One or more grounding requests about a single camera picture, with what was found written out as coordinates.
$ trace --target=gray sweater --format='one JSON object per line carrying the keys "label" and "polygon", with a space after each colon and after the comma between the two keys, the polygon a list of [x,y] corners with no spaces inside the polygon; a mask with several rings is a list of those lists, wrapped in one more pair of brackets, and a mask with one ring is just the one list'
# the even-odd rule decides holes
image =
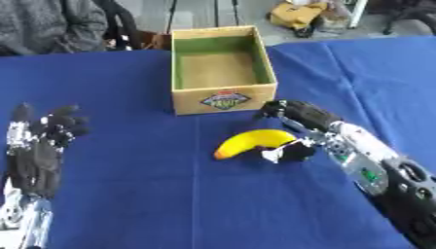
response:
{"label": "gray sweater", "polygon": [[92,0],[0,0],[0,55],[100,51],[106,27]]}

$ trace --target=metal robotic arm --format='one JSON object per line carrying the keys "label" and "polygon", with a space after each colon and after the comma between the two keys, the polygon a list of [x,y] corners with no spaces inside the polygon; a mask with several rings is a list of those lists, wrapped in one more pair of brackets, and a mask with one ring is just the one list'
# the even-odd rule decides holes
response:
{"label": "metal robotic arm", "polygon": [[364,128],[302,101],[268,102],[257,117],[279,118],[304,137],[262,156],[305,160],[322,148],[361,193],[417,248],[436,248],[436,176]]}
{"label": "metal robotic arm", "polygon": [[88,132],[85,118],[71,117],[77,110],[65,106],[35,122],[28,104],[14,111],[7,133],[7,168],[0,182],[0,249],[45,248],[63,152]]}

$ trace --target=dark blue cloth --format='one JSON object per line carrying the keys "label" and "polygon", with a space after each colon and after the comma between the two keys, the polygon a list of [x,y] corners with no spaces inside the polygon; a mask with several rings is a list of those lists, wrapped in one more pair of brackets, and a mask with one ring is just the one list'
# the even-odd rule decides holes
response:
{"label": "dark blue cloth", "polygon": [[[277,97],[313,102],[436,171],[434,38],[269,48]],[[412,248],[326,155],[275,165],[246,153],[216,161],[253,112],[175,117],[170,53],[0,59],[0,130],[28,101],[78,103],[92,133],[69,148],[54,199],[51,249]],[[1,139],[5,132],[0,132]]]}

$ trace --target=printed logo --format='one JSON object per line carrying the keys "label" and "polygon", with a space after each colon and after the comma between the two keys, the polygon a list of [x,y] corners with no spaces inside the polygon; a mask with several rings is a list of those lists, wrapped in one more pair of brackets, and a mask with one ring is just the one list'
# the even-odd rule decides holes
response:
{"label": "printed logo", "polygon": [[244,96],[240,93],[234,93],[229,90],[223,90],[218,92],[217,94],[213,94],[212,96],[206,98],[201,102],[201,104],[205,104],[225,111],[248,100],[250,100],[249,97]]}

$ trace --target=yellow banana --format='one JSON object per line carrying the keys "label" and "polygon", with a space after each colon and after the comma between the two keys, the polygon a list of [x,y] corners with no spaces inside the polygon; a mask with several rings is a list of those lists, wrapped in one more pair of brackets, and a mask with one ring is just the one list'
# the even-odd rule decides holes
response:
{"label": "yellow banana", "polygon": [[243,132],[227,139],[214,157],[217,160],[224,160],[234,157],[240,153],[254,149],[256,146],[277,148],[280,145],[295,140],[295,136],[279,129],[255,129]]}

